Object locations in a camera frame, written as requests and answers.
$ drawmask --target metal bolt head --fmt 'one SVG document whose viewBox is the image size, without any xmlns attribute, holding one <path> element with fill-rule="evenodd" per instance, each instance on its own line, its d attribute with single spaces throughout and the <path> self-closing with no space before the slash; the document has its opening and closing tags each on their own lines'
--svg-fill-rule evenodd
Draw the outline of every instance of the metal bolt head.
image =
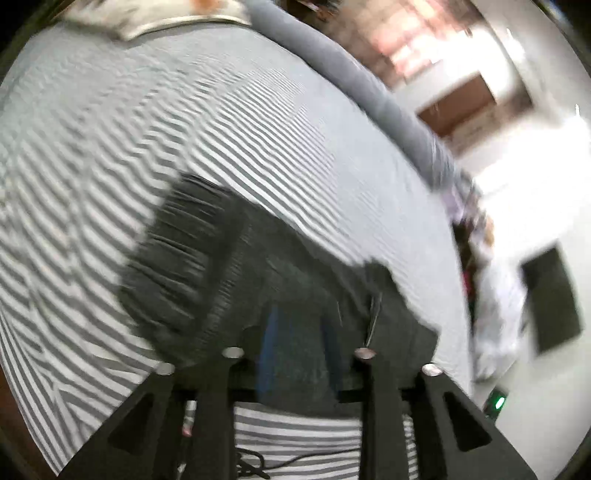
<svg viewBox="0 0 591 480">
<path fill-rule="evenodd" d="M 362 346 L 358 349 L 355 349 L 355 356 L 360 360 L 371 360 L 373 357 L 375 357 L 375 352 L 371 348 Z"/>
<path fill-rule="evenodd" d="M 222 355 L 226 358 L 242 358 L 244 356 L 244 350 L 239 346 L 229 346 L 222 350 Z"/>
<path fill-rule="evenodd" d="M 428 375 L 429 377 L 436 377 L 438 375 L 441 375 L 443 373 L 443 369 L 436 364 L 427 364 L 427 365 L 423 365 L 423 373 L 425 375 Z"/>
<path fill-rule="evenodd" d="M 174 365 L 162 362 L 156 367 L 156 373 L 158 375 L 172 375 L 174 373 Z"/>
</svg>

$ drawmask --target white wall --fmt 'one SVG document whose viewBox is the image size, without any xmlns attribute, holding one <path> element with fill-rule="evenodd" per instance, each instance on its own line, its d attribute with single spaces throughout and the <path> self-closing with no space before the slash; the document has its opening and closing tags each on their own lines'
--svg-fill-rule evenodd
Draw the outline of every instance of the white wall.
<svg viewBox="0 0 591 480">
<path fill-rule="evenodd" d="M 519 77 L 498 39 L 484 25 L 475 26 L 472 33 L 473 38 L 458 35 L 442 52 L 442 60 L 395 89 L 398 102 L 419 112 L 478 72 L 498 102 L 514 92 Z"/>
<path fill-rule="evenodd" d="M 522 261 L 572 224 L 591 185 L 589 138 L 581 118 L 534 111 L 458 159 L 485 194 L 497 255 Z"/>
<path fill-rule="evenodd" d="M 591 79 L 560 30 L 531 0 L 472 0 L 506 49 L 534 104 L 568 115 L 579 104 L 591 119 Z M 521 45 L 515 47 L 515 41 Z"/>
</svg>

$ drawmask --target black cable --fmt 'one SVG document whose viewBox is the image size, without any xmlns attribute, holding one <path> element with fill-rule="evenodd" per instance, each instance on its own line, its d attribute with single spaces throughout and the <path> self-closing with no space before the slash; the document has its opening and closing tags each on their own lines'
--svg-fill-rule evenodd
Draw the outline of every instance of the black cable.
<svg viewBox="0 0 591 480">
<path fill-rule="evenodd" d="M 357 448 L 349 448 L 346 450 L 334 450 L 332 452 L 306 453 L 304 455 L 298 455 L 296 457 L 293 457 L 289 460 L 286 460 L 285 462 L 280 462 L 280 463 L 276 463 L 275 465 L 267 466 L 265 464 L 265 457 L 262 454 L 260 454 L 259 452 L 256 452 L 254 450 L 248 450 L 245 448 L 236 448 L 237 458 L 238 458 L 237 464 L 239 466 L 238 478 L 246 478 L 246 477 L 251 477 L 253 475 L 258 475 L 261 478 L 269 478 L 269 476 L 265 473 L 265 471 L 277 470 L 278 468 L 283 468 L 287 465 L 291 465 L 292 463 L 295 463 L 298 460 L 302 460 L 304 458 L 328 456 L 328 455 L 338 455 L 340 453 L 357 452 L 359 450 L 360 450 L 360 448 L 357 447 Z M 246 462 L 245 460 L 242 459 L 242 455 L 255 456 L 260 462 L 259 467 L 254 467 L 254 466 L 250 465 L 248 462 Z"/>
<path fill-rule="evenodd" d="M 297 462 L 298 460 L 302 460 L 302 458 L 321 457 L 321 456 L 327 456 L 327 455 L 338 455 L 340 453 L 357 452 L 359 450 L 361 450 L 361 448 L 357 447 L 357 448 L 350 448 L 347 450 L 337 450 L 335 452 L 306 453 L 305 455 L 298 455 L 297 457 L 293 457 L 292 459 L 286 460 L 285 462 L 276 463 L 275 465 L 268 466 L 265 468 L 265 470 L 276 470 L 278 468 L 282 468 L 287 465 L 291 465 L 292 463 Z"/>
</svg>

